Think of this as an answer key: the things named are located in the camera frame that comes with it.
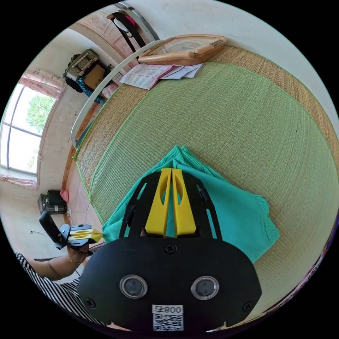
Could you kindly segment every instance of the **bracelet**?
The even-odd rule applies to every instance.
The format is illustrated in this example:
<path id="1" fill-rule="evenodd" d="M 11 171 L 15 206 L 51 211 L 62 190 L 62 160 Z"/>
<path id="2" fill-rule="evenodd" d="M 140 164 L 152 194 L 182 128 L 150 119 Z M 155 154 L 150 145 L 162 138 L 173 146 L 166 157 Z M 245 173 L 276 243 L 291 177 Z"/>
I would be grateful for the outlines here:
<path id="1" fill-rule="evenodd" d="M 73 264 L 82 264 L 82 262 L 73 261 L 70 257 L 68 257 L 68 259 L 69 259 Z"/>

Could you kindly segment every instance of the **woven mat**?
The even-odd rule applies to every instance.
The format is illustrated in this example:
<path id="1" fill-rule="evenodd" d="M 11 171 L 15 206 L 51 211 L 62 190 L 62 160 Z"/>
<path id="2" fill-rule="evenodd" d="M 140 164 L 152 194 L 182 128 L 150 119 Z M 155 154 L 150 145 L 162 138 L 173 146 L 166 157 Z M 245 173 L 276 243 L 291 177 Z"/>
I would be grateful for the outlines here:
<path id="1" fill-rule="evenodd" d="M 313 94 L 298 79 L 271 61 L 241 48 L 226 46 L 210 60 L 249 69 L 271 80 L 294 97 L 317 122 L 339 168 L 339 143 L 331 122 Z M 148 91 L 144 89 L 122 85 L 101 110 L 76 155 L 87 190 L 90 189 L 94 170 L 108 144 L 147 93 Z"/>
<path id="2" fill-rule="evenodd" d="M 255 263 L 263 290 L 256 317 L 302 280 L 330 235 L 339 184 L 328 143 L 309 113 L 271 81 L 206 63 L 195 79 L 160 82 L 116 133 L 90 190 L 103 221 L 175 144 L 270 204 L 281 237 Z"/>

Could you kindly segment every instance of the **green towel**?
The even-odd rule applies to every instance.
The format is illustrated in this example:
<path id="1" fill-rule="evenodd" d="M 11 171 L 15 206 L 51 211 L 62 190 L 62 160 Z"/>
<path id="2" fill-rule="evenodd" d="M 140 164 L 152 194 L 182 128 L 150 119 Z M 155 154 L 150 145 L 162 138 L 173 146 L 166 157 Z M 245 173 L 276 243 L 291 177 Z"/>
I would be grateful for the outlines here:
<path id="1" fill-rule="evenodd" d="M 222 239 L 242 250 L 252 262 L 259 259 L 279 238 L 279 231 L 269 217 L 268 202 L 262 196 L 231 185 L 212 168 L 200 162 L 185 146 L 175 146 L 144 176 L 162 168 L 178 168 L 202 181 L 215 206 Z M 140 180 L 104 224 L 103 237 L 106 243 L 118 239 L 127 203 Z M 173 237 L 173 199 L 170 197 L 169 201 L 166 235 Z"/>

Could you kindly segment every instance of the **pink bag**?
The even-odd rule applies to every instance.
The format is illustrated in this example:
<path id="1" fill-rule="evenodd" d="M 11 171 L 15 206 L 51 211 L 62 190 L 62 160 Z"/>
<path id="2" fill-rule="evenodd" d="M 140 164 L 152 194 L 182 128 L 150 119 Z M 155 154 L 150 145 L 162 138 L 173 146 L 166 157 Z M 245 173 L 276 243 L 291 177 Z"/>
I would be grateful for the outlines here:
<path id="1" fill-rule="evenodd" d="M 69 198 L 68 191 L 66 191 L 66 190 L 61 190 L 61 191 L 60 191 L 60 195 L 61 195 L 61 198 L 63 198 L 63 199 L 68 203 L 68 198 Z"/>

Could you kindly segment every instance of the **qr code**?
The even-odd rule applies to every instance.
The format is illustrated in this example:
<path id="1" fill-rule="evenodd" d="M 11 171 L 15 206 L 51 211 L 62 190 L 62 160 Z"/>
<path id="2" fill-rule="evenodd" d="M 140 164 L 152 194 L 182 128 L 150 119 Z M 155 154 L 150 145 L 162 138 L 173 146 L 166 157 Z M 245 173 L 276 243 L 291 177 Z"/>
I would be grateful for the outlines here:
<path id="1" fill-rule="evenodd" d="M 183 314 L 153 314 L 154 331 L 183 331 Z"/>
<path id="2" fill-rule="evenodd" d="M 154 331 L 183 331 L 182 305 L 152 305 Z"/>

